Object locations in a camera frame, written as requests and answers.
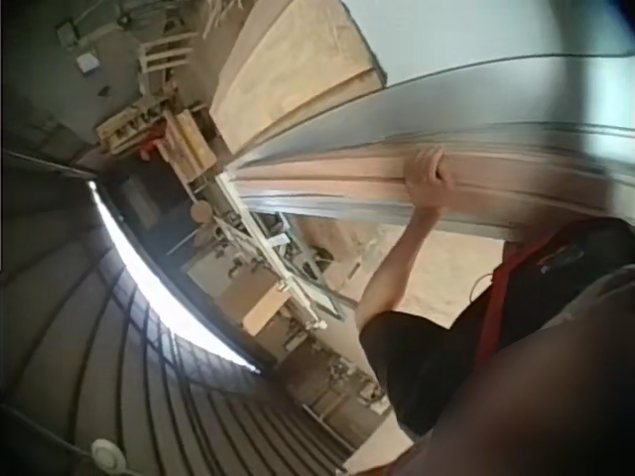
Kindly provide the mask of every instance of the cable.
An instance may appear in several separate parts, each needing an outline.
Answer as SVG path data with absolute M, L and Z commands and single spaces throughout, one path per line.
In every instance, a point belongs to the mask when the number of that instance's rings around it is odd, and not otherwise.
M 478 278 L 475 282 L 474 285 L 472 286 L 471 291 L 469 292 L 469 302 L 472 303 L 474 302 L 474 291 L 476 290 L 476 287 L 478 286 L 478 284 L 483 281 L 483 278 L 487 278 L 488 276 L 494 276 L 492 273 L 487 273 L 483 276 L 481 276 L 480 278 Z

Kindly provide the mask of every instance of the fingers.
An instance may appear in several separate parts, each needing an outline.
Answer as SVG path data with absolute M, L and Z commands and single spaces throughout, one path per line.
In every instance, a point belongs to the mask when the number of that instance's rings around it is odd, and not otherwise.
M 454 187 L 454 182 L 449 170 L 447 169 L 447 162 L 445 160 L 440 161 L 437 173 L 439 175 L 439 179 L 445 184 L 445 186 L 448 188 Z
M 422 149 L 416 157 L 404 164 L 404 178 L 409 182 L 428 181 L 435 183 L 442 181 L 450 184 L 451 178 L 445 166 L 444 149 L 433 146 Z
M 424 173 L 430 182 L 437 181 L 439 162 L 444 156 L 444 150 L 441 147 L 434 147 L 426 153 L 425 162 L 423 163 Z

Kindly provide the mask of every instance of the wooden plank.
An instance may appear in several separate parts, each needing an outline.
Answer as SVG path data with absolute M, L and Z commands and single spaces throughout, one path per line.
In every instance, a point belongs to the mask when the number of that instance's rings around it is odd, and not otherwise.
M 161 69 L 168 69 L 169 67 L 183 66 L 184 64 L 188 64 L 189 62 L 190 62 L 189 59 L 175 59 L 174 61 L 160 62 L 152 66 L 142 65 L 142 71 L 143 72 L 160 71 Z
M 149 48 L 157 47 L 159 45 L 165 45 L 165 44 L 168 44 L 168 43 L 179 42 L 181 40 L 189 40 L 190 38 L 193 38 L 193 37 L 196 37 L 196 36 L 198 36 L 198 33 L 196 33 L 196 32 L 181 33 L 181 34 L 178 34 L 178 35 L 172 35 L 170 37 L 163 37 L 163 38 L 160 38 L 160 39 L 155 40 L 153 42 L 142 43 L 139 46 L 139 53 L 142 55 Z
M 196 121 L 194 121 L 194 118 L 191 116 L 191 112 L 188 110 L 183 111 L 177 116 L 177 120 L 179 121 L 182 132 L 186 136 L 186 140 L 193 149 L 196 163 L 199 166 L 199 174 L 202 175 L 216 164 L 216 155 L 211 151 L 205 138 L 202 137 L 200 129 L 198 129 L 196 125 Z
M 191 52 L 193 52 L 193 48 L 174 48 L 173 50 L 167 50 L 160 53 L 152 53 L 149 55 L 144 55 L 142 57 L 139 57 L 139 61 L 142 60 L 144 62 L 150 62 L 150 61 L 156 61 L 156 60 L 163 60 L 165 58 L 171 58 L 171 57 L 181 57 L 184 55 L 188 55 Z
M 198 169 L 196 168 L 196 155 L 186 140 L 181 125 L 172 111 L 165 111 L 164 117 L 167 121 L 166 138 L 169 139 L 169 143 L 173 145 L 175 151 L 177 151 L 176 159 L 179 161 L 179 166 L 188 182 L 191 182 L 199 176 Z
M 373 67 L 337 0 L 295 0 L 263 36 L 210 114 L 232 153 L 289 112 Z
M 238 72 L 292 0 L 256 2 L 218 76 L 214 99 L 221 103 Z
M 239 170 L 234 185 L 250 200 L 274 198 L 287 204 L 299 200 L 316 209 L 334 198 L 354 200 L 351 203 L 409 204 L 404 161 L 421 147 L 382 144 L 286 159 Z M 539 222 L 563 224 L 603 214 L 635 220 L 632 168 L 606 171 L 563 153 L 499 147 L 489 152 L 448 148 L 446 165 L 455 179 L 454 188 L 444 193 L 429 190 L 431 206 L 444 205 L 463 215 L 478 216 L 479 221 L 486 218 L 488 223 L 529 228 Z
M 369 69 L 352 77 L 348 81 L 338 84 L 336 87 L 314 97 L 296 110 L 283 116 L 270 127 L 260 133 L 250 144 L 257 145 L 271 139 L 292 127 L 316 117 L 322 112 L 333 107 L 352 101 L 382 88 L 381 79 L 377 71 Z

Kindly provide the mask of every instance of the wall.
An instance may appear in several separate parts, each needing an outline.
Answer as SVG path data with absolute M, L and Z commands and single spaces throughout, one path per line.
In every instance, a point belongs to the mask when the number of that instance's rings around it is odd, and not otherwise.
M 83 450 L 109 439 L 145 475 L 319 475 L 341 465 L 347 452 L 267 372 L 193 348 L 158 320 L 85 183 L 3 174 L 3 474 L 90 468 L 13 412 Z
M 597 0 L 342 0 L 387 85 L 483 61 L 624 55 L 633 38 Z
M 124 5 L 133 3 L 144 1 L 127 1 Z M 101 67 L 84 75 L 75 62 L 78 52 L 64 49 L 56 26 L 94 4 L 93 0 L 15 2 L 3 15 L 2 31 L 3 92 L 6 88 L 12 95 L 21 96 L 23 102 L 37 105 L 59 127 L 89 144 L 97 142 L 93 130 L 96 125 L 139 95 L 138 40 L 159 37 L 165 19 L 160 12 L 135 22 L 130 33 L 115 32 L 100 39 L 92 47 Z M 114 22 L 114 6 L 112 0 L 101 2 L 79 24 L 79 35 Z M 104 87 L 108 87 L 108 93 L 100 96 Z M 6 107 L 4 103 L 2 111 L 4 117 L 25 115 L 21 108 Z

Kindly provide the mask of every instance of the plywood sheet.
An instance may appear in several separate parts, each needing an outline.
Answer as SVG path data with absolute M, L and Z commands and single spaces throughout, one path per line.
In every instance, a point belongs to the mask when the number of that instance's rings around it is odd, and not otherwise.
M 214 100 L 222 102 L 229 86 L 269 29 L 276 23 L 292 0 L 256 2 L 218 75 Z
M 373 69 L 337 0 L 294 0 L 262 37 L 210 114 L 236 153 L 285 115 Z

